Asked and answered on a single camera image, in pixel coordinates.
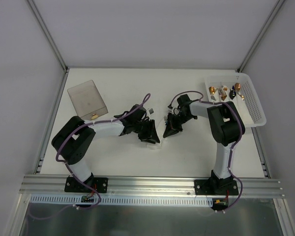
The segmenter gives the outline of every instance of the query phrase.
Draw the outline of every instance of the gold object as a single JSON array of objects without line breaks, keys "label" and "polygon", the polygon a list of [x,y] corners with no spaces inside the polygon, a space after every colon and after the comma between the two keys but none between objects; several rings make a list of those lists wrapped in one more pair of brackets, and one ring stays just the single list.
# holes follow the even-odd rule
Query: gold object
[{"label": "gold object", "polygon": [[215,88],[214,87],[209,87],[208,90],[210,91],[211,94],[215,94]]},{"label": "gold object", "polygon": [[239,92],[239,90],[241,89],[241,85],[240,85],[240,83],[236,83],[236,84],[234,85],[234,88],[235,88],[235,91]]},{"label": "gold object", "polygon": [[93,116],[91,117],[90,120],[94,120],[94,119],[96,119],[96,118],[98,118],[98,115],[97,115],[97,114],[93,114]]},{"label": "gold object", "polygon": [[240,83],[236,83],[236,84],[234,85],[234,89],[235,89],[235,91],[238,93],[238,95],[241,96],[241,99],[242,99],[242,100],[245,100],[244,95],[240,94],[240,92],[239,92],[240,89],[241,89],[241,85],[240,85]]},{"label": "gold object", "polygon": [[214,97],[214,94],[215,94],[215,91],[216,91],[216,90],[215,90],[215,87],[212,87],[212,86],[211,86],[211,87],[208,88],[208,90],[209,90],[209,92],[210,92],[211,99],[214,100],[214,101],[216,101],[216,99],[215,99],[215,97]]},{"label": "gold object", "polygon": [[218,88],[218,93],[220,94],[222,101],[224,101],[225,98],[227,98],[227,95],[224,89]]}]

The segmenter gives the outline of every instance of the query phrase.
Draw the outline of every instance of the white wall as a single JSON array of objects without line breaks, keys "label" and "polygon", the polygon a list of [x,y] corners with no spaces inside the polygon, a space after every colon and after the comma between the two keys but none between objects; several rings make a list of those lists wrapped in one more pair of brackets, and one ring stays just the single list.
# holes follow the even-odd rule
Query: white wall
[{"label": "white wall", "polygon": [[0,0],[0,236],[36,163],[62,70],[24,0]]},{"label": "white wall", "polygon": [[35,0],[68,66],[237,69],[277,0]]},{"label": "white wall", "polygon": [[282,179],[295,221],[295,0],[288,0],[244,70],[267,124],[259,129],[272,177]]}]

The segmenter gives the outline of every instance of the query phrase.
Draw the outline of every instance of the robotic arm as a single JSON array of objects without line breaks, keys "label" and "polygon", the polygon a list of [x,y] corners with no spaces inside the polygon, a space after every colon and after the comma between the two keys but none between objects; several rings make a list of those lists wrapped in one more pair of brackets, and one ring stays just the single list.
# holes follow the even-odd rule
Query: robotic arm
[{"label": "robotic arm", "polygon": [[[230,158],[231,146],[238,140],[240,130],[235,116],[224,104],[212,105],[199,100],[190,100],[187,94],[181,95],[178,99],[178,114],[168,113],[166,129],[163,137],[169,137],[182,131],[182,124],[191,119],[197,119],[197,116],[209,119],[212,135],[217,142],[216,161],[211,177],[203,182],[196,192],[199,195],[238,195],[236,181],[233,180],[228,168],[232,168],[232,159]],[[240,121],[242,134],[245,133],[245,126],[237,112],[233,102],[227,104],[234,111]]]},{"label": "robotic arm", "polygon": [[[216,106],[199,102],[198,99],[190,100],[186,94],[181,95],[177,101],[178,114],[168,113],[163,137],[166,138],[181,132],[184,123],[191,119],[197,119],[197,116],[202,116],[209,119],[212,135],[217,142],[216,161],[211,171],[211,177],[200,185],[195,180],[196,194],[226,195],[229,192],[229,195],[238,195],[237,183],[229,171],[229,168],[232,167],[231,152],[234,152],[233,149],[231,150],[231,146],[238,140],[240,131],[242,131],[242,134],[245,132],[245,127],[233,102],[227,102],[227,106],[224,104]],[[81,128],[75,133],[77,137],[68,139],[60,151],[60,155],[65,159],[72,174],[87,186],[93,187],[95,178],[83,157],[93,140],[106,136],[123,136],[135,132],[143,142],[160,143],[155,122],[146,116],[146,110],[141,105],[136,104],[129,112],[124,112],[115,116],[115,118],[119,120],[115,119],[114,122],[97,121],[94,125]],[[238,126],[236,118],[239,119],[241,128]],[[52,140],[52,145],[57,152],[70,134],[83,125],[85,125],[85,121],[77,116],[68,121]],[[66,187],[70,185],[70,188],[74,190],[68,192],[90,192],[74,178],[68,177],[68,179]]]},{"label": "robotic arm", "polygon": [[[128,116],[126,114],[129,112],[114,116],[117,119],[120,118],[120,120],[114,122],[98,121],[94,125],[81,128],[75,133],[76,138],[71,137],[65,144],[60,155],[66,160],[72,173],[81,182],[91,187],[95,184],[94,176],[83,158],[93,140],[107,136],[123,136],[134,132],[138,134],[138,138],[142,142],[160,143],[155,129],[155,121],[147,117],[147,112],[143,107],[138,108],[138,106],[138,104],[134,105],[129,112],[137,110]],[[52,146],[58,151],[64,140],[85,122],[78,116],[72,117],[53,138]],[[78,189],[79,192],[89,192],[89,189],[81,186],[73,178],[71,178],[69,184],[67,179],[66,186],[70,185],[71,189]]]}]

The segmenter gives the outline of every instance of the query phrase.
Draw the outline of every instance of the small object in basket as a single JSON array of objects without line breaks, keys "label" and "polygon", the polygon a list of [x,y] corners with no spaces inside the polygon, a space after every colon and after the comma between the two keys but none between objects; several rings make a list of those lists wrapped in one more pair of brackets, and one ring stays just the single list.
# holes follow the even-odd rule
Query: small object in basket
[{"label": "small object in basket", "polygon": [[233,100],[234,99],[234,97],[236,97],[236,92],[235,92],[235,90],[230,90],[230,98]]},{"label": "small object in basket", "polygon": [[214,97],[214,94],[215,94],[215,91],[216,91],[215,87],[212,87],[212,86],[211,86],[211,87],[208,88],[208,90],[209,90],[209,92],[210,92],[211,99],[214,100],[214,101],[216,101],[216,99],[215,99],[215,97]]},{"label": "small object in basket", "polygon": [[239,96],[241,96],[241,99],[244,100],[244,99],[245,99],[244,95],[242,95],[242,94],[239,92],[240,89],[241,89],[241,85],[240,85],[240,83],[236,83],[236,84],[233,86],[233,88],[235,89],[235,91],[237,92],[237,94],[238,94]]},{"label": "small object in basket", "polygon": [[223,90],[221,87],[219,87],[217,90],[218,90],[218,93],[219,93],[220,96],[221,96],[222,101],[224,101],[225,98],[227,98],[227,95],[226,95],[225,90]]}]

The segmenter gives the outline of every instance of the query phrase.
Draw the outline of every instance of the white mesh basket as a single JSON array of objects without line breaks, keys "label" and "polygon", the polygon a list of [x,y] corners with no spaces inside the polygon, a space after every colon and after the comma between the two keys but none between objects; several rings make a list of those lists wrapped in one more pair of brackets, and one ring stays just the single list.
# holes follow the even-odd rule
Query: white mesh basket
[{"label": "white mesh basket", "polygon": [[245,127],[256,127],[262,126],[266,123],[266,116],[262,109],[260,100],[256,93],[256,90],[251,82],[248,75],[243,73],[234,73],[233,75],[212,75],[205,79],[207,96],[210,98],[210,93],[208,88],[210,86],[219,87],[225,85],[231,88],[235,83],[240,83],[241,94],[245,97],[245,104],[249,111],[249,114],[254,123],[245,124]]}]

